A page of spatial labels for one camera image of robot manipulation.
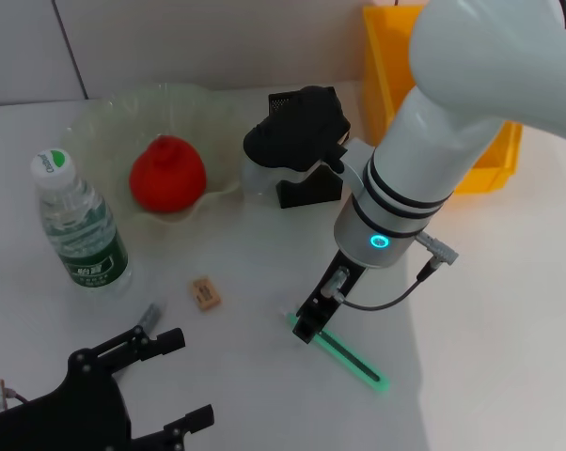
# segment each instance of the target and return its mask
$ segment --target yellow crate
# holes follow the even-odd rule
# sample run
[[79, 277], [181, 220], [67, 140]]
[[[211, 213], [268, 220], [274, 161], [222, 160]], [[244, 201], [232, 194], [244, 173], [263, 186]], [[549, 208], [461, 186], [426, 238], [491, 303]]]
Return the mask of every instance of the yellow crate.
[[[408, 63], [410, 35], [423, 7], [365, 7], [367, 54], [364, 96], [370, 144], [378, 145], [415, 86]], [[490, 193], [515, 173], [523, 127], [507, 122], [456, 193]]]

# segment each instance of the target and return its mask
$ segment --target plastic bottle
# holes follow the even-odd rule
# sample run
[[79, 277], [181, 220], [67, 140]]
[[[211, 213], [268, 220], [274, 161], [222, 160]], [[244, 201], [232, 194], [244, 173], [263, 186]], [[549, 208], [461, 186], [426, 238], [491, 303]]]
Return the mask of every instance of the plastic bottle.
[[120, 292], [131, 268], [112, 212], [64, 150], [50, 149], [30, 164], [40, 221], [71, 279], [87, 291]]

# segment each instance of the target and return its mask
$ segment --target red object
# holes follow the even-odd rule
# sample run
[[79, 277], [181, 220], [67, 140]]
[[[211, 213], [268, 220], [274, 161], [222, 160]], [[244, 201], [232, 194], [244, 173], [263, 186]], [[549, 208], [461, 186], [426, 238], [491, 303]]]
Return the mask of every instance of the red object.
[[172, 213], [193, 205], [203, 194], [206, 169], [189, 143], [164, 135], [134, 162], [129, 185], [144, 209]]

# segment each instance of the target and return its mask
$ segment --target bottle label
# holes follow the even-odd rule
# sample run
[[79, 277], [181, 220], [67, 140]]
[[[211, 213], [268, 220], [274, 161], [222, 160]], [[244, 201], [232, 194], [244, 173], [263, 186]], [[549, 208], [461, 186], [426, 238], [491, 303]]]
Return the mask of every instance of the bottle label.
[[83, 287], [103, 287], [118, 279], [129, 258], [118, 232], [100, 252], [88, 257], [59, 256], [72, 280]]

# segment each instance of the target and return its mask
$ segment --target small wooden block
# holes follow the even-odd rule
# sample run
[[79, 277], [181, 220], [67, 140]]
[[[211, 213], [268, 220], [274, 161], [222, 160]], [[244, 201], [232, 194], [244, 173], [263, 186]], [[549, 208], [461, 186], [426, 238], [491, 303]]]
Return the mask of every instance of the small wooden block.
[[201, 310], [210, 310], [221, 303], [220, 294], [208, 277], [201, 277], [191, 283], [191, 291]]

